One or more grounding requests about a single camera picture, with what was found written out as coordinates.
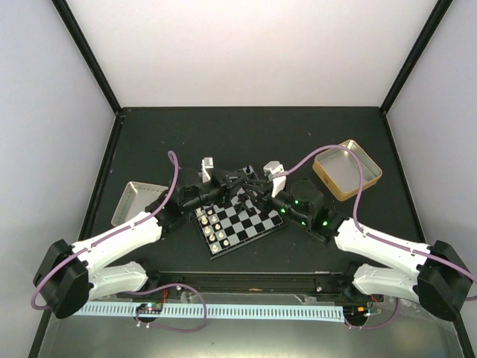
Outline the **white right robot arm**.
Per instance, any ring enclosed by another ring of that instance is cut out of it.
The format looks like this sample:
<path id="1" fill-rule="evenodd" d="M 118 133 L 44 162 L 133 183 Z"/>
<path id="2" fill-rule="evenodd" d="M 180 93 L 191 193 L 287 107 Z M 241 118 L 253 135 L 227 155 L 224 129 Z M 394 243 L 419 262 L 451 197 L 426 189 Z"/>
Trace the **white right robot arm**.
<path id="1" fill-rule="evenodd" d="M 473 281 L 450 244 L 409 242 L 345 218 L 326 208 L 323 193 L 310 180 L 286 189 L 284 177 L 248 179 L 244 191 L 260 210 L 276 210 L 321 242 L 380 263 L 378 268 L 363 264 L 339 281 L 339 292 L 348 301 L 362 295 L 394 296 L 419 303 L 442 320 L 459 318 Z"/>

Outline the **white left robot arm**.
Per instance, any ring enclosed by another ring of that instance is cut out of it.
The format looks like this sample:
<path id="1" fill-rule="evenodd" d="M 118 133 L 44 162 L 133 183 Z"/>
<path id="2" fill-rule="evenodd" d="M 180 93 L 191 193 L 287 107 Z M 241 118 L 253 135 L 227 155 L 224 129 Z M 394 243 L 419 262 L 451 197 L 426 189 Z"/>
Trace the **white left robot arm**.
<path id="1" fill-rule="evenodd" d="M 135 262 L 111 264 L 178 229 L 191 211 L 227 203 L 247 179 L 243 170 L 210 169 L 207 174 L 205 179 L 194 169 L 177 169 L 169 188 L 132 219 L 90 239 L 51 244 L 33 279 L 34 295 L 45 301 L 43 309 L 63 319 L 102 295 L 131 291 L 155 296 L 160 287 L 156 275 Z"/>

